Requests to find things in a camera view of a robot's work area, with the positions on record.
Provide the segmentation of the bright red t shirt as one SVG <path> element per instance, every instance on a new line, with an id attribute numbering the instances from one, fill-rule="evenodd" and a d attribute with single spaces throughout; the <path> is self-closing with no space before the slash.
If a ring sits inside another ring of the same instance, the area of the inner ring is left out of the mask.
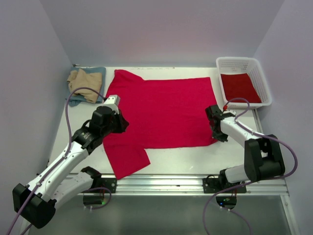
<path id="1" fill-rule="evenodd" d="M 129 123 L 110 134 L 103 146 L 115 177 L 122 179 L 150 164 L 147 149 L 209 146 L 215 143 L 205 109 L 216 105 L 209 77 L 144 80 L 116 70 L 107 95 L 120 97 Z"/>

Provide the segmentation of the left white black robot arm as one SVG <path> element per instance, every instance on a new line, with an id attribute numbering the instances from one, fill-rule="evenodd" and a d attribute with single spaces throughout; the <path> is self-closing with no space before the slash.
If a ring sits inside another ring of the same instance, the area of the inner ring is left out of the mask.
<path id="1" fill-rule="evenodd" d="M 27 185 L 17 184 L 12 191 L 14 210 L 31 225 L 40 229 L 53 218 L 58 207 L 74 194 L 97 192 L 102 186 L 98 171 L 85 167 L 71 185 L 62 186 L 70 172 L 111 133 L 125 132 L 129 123 L 116 104 L 97 107 L 91 119 L 70 137 L 67 148 Z"/>

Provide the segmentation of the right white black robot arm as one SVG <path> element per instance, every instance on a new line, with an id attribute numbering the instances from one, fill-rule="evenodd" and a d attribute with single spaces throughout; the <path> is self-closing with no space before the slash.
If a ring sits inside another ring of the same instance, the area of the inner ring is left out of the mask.
<path id="1" fill-rule="evenodd" d="M 254 132 L 238 121 L 234 112 L 222 111 L 218 105 L 207 107 L 205 112 L 213 139 L 227 142 L 231 137 L 244 149 L 244 163 L 221 170 L 218 178 L 208 177 L 208 185 L 229 192 L 245 181 L 258 182 L 284 175 L 285 164 L 276 136 Z"/>

